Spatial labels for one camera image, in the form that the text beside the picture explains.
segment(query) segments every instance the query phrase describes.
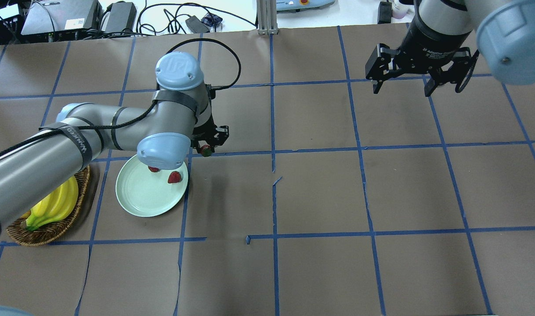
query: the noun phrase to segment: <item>white label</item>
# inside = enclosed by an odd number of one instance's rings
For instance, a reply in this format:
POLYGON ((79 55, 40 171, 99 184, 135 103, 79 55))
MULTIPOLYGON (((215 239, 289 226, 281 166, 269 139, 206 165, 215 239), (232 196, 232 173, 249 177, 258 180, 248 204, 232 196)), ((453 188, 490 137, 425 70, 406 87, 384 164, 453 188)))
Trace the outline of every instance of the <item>white label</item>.
POLYGON ((84 26, 85 18, 71 18, 66 20, 65 30, 81 29, 84 26))

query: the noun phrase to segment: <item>plate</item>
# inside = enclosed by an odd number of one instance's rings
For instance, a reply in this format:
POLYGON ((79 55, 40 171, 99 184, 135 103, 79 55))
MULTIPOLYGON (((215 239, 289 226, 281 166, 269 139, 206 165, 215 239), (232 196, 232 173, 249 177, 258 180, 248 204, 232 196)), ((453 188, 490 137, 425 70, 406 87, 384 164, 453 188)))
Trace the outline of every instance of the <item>plate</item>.
POLYGON ((181 182, 168 183, 173 170, 151 172, 137 156, 133 156, 119 171, 115 196, 121 207, 134 216, 163 214, 181 200, 188 186, 188 168, 185 162, 175 171, 181 174, 181 182))

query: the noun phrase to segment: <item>brown basket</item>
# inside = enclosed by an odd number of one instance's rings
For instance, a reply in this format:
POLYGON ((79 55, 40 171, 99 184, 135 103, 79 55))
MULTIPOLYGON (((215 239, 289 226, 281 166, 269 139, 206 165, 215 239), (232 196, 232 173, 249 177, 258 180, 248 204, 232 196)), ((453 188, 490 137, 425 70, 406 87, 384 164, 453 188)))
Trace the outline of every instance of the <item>brown basket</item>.
POLYGON ((77 172, 74 177, 78 182, 78 200, 76 200, 74 210, 72 210, 67 218, 41 226, 38 230, 33 232, 21 228, 20 224, 23 219, 17 219, 6 228, 8 236, 21 246, 41 246, 56 240, 69 230, 82 209, 83 201, 88 189, 88 183, 90 182, 90 166, 77 172))

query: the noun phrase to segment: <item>strawberry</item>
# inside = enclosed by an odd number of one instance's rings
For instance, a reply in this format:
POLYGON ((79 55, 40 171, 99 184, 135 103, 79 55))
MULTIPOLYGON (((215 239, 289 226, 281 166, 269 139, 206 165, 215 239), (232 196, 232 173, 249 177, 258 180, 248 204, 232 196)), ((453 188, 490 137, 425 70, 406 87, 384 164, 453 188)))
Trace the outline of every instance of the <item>strawberry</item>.
POLYGON ((172 171, 168 177, 168 183, 178 183, 181 182, 181 174, 177 171, 172 171))

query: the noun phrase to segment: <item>blue grid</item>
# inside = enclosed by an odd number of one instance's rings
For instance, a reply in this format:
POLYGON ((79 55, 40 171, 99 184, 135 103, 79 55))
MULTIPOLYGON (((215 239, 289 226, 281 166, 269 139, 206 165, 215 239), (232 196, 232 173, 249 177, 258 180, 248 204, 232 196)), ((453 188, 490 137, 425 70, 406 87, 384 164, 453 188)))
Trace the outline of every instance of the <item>blue grid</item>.
MULTIPOLYGON (((512 110, 515 114, 516 120, 519 123, 519 126, 522 129, 523 135, 525 137, 525 141, 519 140, 519 141, 512 141, 512 142, 490 142, 490 143, 458 143, 458 144, 447 144, 445 142, 445 139, 443 137, 443 133, 441 130, 440 122, 434 107, 434 101, 431 97, 428 98, 428 101, 430 102, 430 108, 432 110, 432 113, 434 115, 434 120, 436 124, 436 128, 438 131, 438 134, 440 136, 440 144, 411 144, 411 145, 394 145, 394 146, 362 146, 359 134, 358 134, 358 125, 355 117, 354 112, 354 100, 352 96, 352 88, 351 83, 352 82, 367 82, 366 79, 352 79, 350 78, 349 69, 348 69, 348 63, 346 58, 346 50, 344 48, 343 44, 343 38, 342 38, 342 32, 340 27, 337 28, 337 35, 340 39, 340 48, 342 51, 342 57, 344 62, 344 70, 346 73, 346 79, 345 80, 322 80, 322 81, 309 81, 309 82, 274 82, 274 51, 273 51, 273 36, 270 36, 269 38, 269 47, 270 47, 270 82, 265 84, 240 84, 235 85, 232 88, 248 88, 248 87, 256 87, 256 86, 269 86, 270 87, 270 116, 271 116, 271 150, 270 151, 248 151, 248 152, 225 152, 225 153, 215 153, 213 156, 238 156, 238 155, 249 155, 249 154, 271 154, 272 157, 272 169, 273 172, 275 172, 276 168, 276 162, 275 157, 276 154, 292 154, 296 152, 336 152, 336 151, 357 151, 358 152, 358 158, 360 162, 360 172, 361 172, 361 178, 362 178, 362 184, 363 184, 363 190, 365 193, 365 206, 366 206, 366 212, 368 217, 368 224, 369 224, 369 231, 368 232, 330 232, 330 233, 288 233, 288 234, 278 234, 277 232, 277 199, 276 199, 276 184, 279 180, 277 180, 272 187, 272 194, 273 194, 273 234, 256 234, 256 235, 249 235, 246 236, 247 243, 250 243, 251 240, 261 240, 261 239, 272 239, 274 242, 274 294, 275 294, 275 314, 276 316, 279 315, 279 272, 278 272, 278 243, 277 240, 279 238, 314 238, 314 237, 354 237, 354 236, 368 236, 372 239, 372 254, 374 258, 374 268, 376 272, 376 284, 377 284, 377 290, 378 290, 378 296, 380 299, 380 310, 383 316, 386 316, 386 306, 385 306, 385 300, 380 280, 380 269, 379 269, 379 262, 378 262, 378 252, 377 252, 377 246, 376 246, 376 236, 405 236, 405 235, 414 235, 414 234, 451 234, 451 233, 464 233, 466 234, 470 246, 470 252, 473 257, 473 262, 477 271, 477 278, 478 282, 481 287, 481 291, 484 298, 484 305, 486 306, 488 314, 492 314, 492 309, 490 307, 490 302, 488 300, 488 295, 486 291, 486 287, 484 285, 484 281, 482 280, 482 274, 480 270, 480 265, 476 256, 476 251, 474 249, 473 241, 472 241, 472 233, 484 233, 484 232, 509 232, 509 231, 527 231, 527 230, 535 230, 535 226, 505 226, 505 227, 484 227, 484 228, 469 228, 468 223, 466 221, 466 215, 464 212, 464 207, 462 200, 460 198, 456 178, 454 175, 454 172, 452 170, 452 164, 450 162, 449 154, 448 154, 448 148, 450 147, 470 147, 470 146, 505 146, 505 145, 512 145, 512 144, 527 144, 529 146, 529 149, 531 150, 531 154, 533 156, 533 159, 535 161, 535 149, 533 148, 533 144, 535 144, 535 140, 531 140, 528 136, 527 130, 521 120, 521 117, 519 116, 519 113, 517 111, 517 108, 515 107, 512 97, 510 96, 510 93, 506 86, 502 84, 502 88, 508 98, 508 101, 512 107, 512 110), (319 148, 319 149, 311 149, 311 148, 305 148, 305 149, 299 149, 299 150, 276 150, 275 149, 275 100, 274 100, 274 87, 275 86, 293 86, 293 85, 309 85, 309 84, 327 84, 327 83, 346 83, 348 86, 348 94, 350 98, 350 110, 352 114, 352 122, 354 126, 354 134, 356 138, 356 147, 343 147, 343 148, 319 148), (448 164, 448 169, 450 172, 450 176, 452 178, 452 184, 454 188, 454 192, 456 194, 457 202, 459 204, 459 209, 461 212, 461 216, 464 223, 464 228, 462 229, 447 229, 447 230, 393 230, 393 231, 375 231, 372 226, 372 220, 370 216, 370 210, 369 210, 369 202, 368 202, 368 196, 366 194, 366 177, 365 177, 365 169, 363 164, 363 152, 366 150, 390 150, 390 149, 404 149, 404 148, 442 148, 444 151, 445 159, 448 164)), ((49 112, 51 101, 54 97, 65 97, 65 96, 90 96, 90 95, 99 95, 99 94, 120 94, 121 97, 119 99, 119 106, 122 106, 123 104, 123 97, 126 93, 140 93, 140 92, 153 92, 154 90, 127 90, 127 80, 129 78, 129 70, 131 67, 131 62, 133 59, 133 52, 135 48, 135 42, 136 40, 133 38, 133 42, 131 44, 131 52, 129 55, 129 61, 127 64, 127 70, 125 72, 125 79, 123 81, 123 88, 121 90, 112 90, 112 91, 105 91, 105 92, 85 92, 85 93, 62 93, 57 94, 55 93, 55 90, 58 85, 59 78, 62 74, 63 67, 65 65, 65 61, 68 55, 70 42, 67 44, 67 48, 65 50, 65 54, 63 56, 63 60, 61 63, 61 66, 59 68, 59 72, 57 75, 57 78, 55 80, 55 84, 53 87, 53 90, 51 94, 39 94, 35 96, 11 96, 11 97, 0 97, 0 100, 11 100, 11 99, 20 99, 20 98, 44 98, 48 97, 49 102, 47 105, 47 108, 45 110, 43 120, 41 124, 45 123, 45 120, 47 119, 47 114, 49 112)), ((202 44, 199 44, 199 59, 201 58, 201 46, 202 44)), ((2 50, 2 53, 0 55, 0 63, 2 62, 3 56, 6 52, 6 48, 4 47, 2 50)), ((483 76, 491 76, 491 74, 478 74, 473 75, 475 77, 483 77, 483 76)), ((393 80, 423 80, 424 84, 426 83, 426 79, 429 76, 406 76, 401 78, 394 78, 393 80)), ((188 155, 188 173, 191 172, 191 164, 192 164, 192 158, 198 157, 199 154, 193 154, 190 153, 188 155)), ((188 200, 189 200, 189 188, 186 190, 184 194, 184 207, 183 207, 183 218, 182 218, 182 224, 181 224, 181 237, 180 238, 147 238, 147 239, 130 239, 130 240, 95 240, 95 231, 97 228, 97 222, 98 222, 98 216, 99 216, 99 210, 101 208, 101 201, 103 199, 103 192, 105 188, 105 182, 107 180, 107 174, 109 171, 109 166, 111 162, 115 161, 125 161, 129 159, 130 157, 117 157, 112 158, 111 157, 111 150, 108 152, 107 158, 98 158, 95 159, 95 162, 105 162, 105 171, 102 177, 101 182, 101 188, 98 196, 98 202, 97 207, 95 210, 94 215, 94 222, 91 230, 90 240, 86 241, 56 241, 51 242, 49 244, 52 245, 67 245, 67 244, 86 244, 89 246, 89 258, 88 258, 88 266, 86 270, 86 274, 88 272, 89 268, 89 260, 91 256, 91 250, 92 246, 94 244, 147 244, 147 243, 161 243, 161 242, 178 242, 180 244, 179 247, 179 254, 178 254, 178 267, 180 272, 180 278, 181 278, 181 268, 182 268, 182 259, 183 259, 183 248, 185 242, 200 242, 205 241, 206 237, 186 237, 185 236, 185 224, 187 220, 187 208, 188 208, 188 200)), ((14 247, 18 246, 18 244, 13 242, 0 242, 0 260, 3 254, 3 250, 5 247, 14 247)), ((82 296, 79 298, 79 302, 77 304, 75 315, 78 314, 79 308, 81 305, 81 299, 82 296)), ((177 315, 177 303, 174 310, 174 315, 177 315)))

